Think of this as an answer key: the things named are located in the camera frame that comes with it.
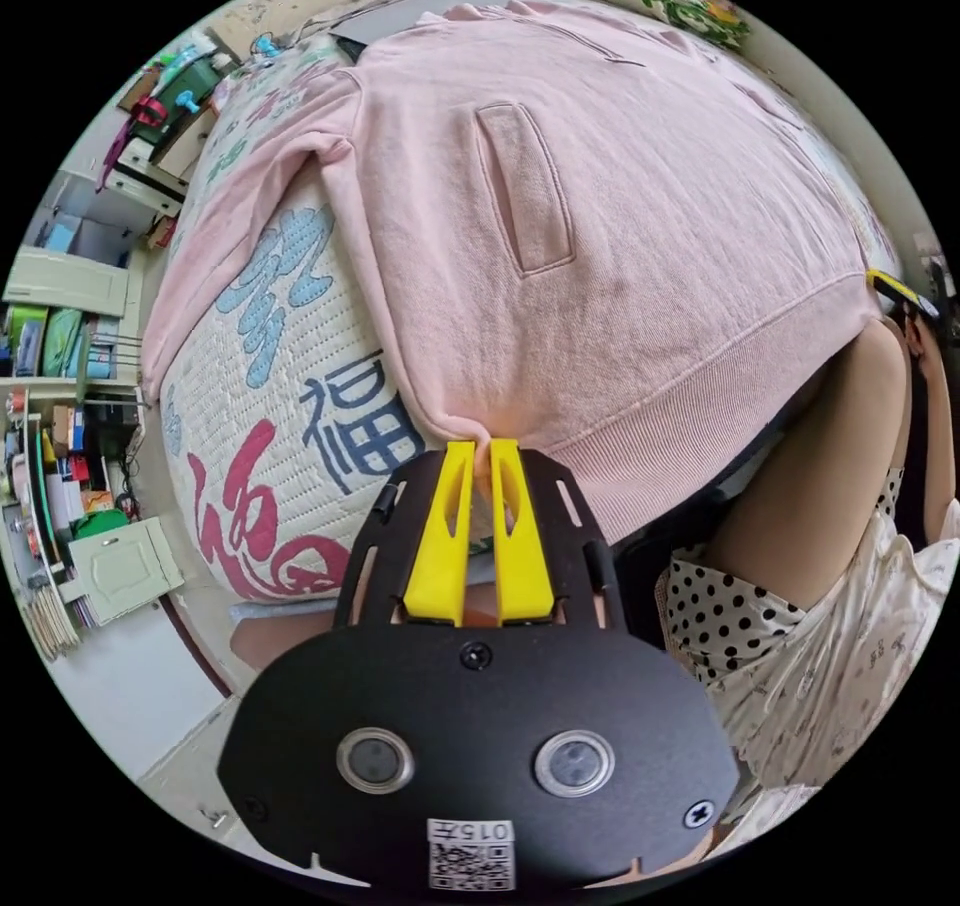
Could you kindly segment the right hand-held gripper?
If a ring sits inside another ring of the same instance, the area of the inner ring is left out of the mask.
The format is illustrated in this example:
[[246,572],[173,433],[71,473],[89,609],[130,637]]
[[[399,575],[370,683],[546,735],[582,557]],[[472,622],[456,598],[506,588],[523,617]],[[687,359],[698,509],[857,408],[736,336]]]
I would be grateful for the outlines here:
[[880,270],[866,272],[867,284],[880,296],[904,309],[905,317],[925,322],[941,350],[949,348],[949,266],[933,234],[914,234],[918,269],[922,272],[922,289],[915,290],[895,276]]

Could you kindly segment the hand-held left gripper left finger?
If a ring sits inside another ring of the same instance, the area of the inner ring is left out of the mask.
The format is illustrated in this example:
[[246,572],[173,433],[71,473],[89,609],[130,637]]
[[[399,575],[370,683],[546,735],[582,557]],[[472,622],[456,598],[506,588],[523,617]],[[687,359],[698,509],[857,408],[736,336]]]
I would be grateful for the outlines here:
[[462,625],[474,462],[473,443],[447,445],[403,596],[410,620]]

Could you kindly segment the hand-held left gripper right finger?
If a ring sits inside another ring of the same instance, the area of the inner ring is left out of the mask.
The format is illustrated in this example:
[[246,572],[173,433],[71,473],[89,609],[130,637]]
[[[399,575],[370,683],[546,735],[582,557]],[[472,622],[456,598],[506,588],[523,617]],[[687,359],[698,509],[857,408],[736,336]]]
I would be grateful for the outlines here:
[[489,453],[498,624],[548,621],[554,593],[520,448],[495,439]]

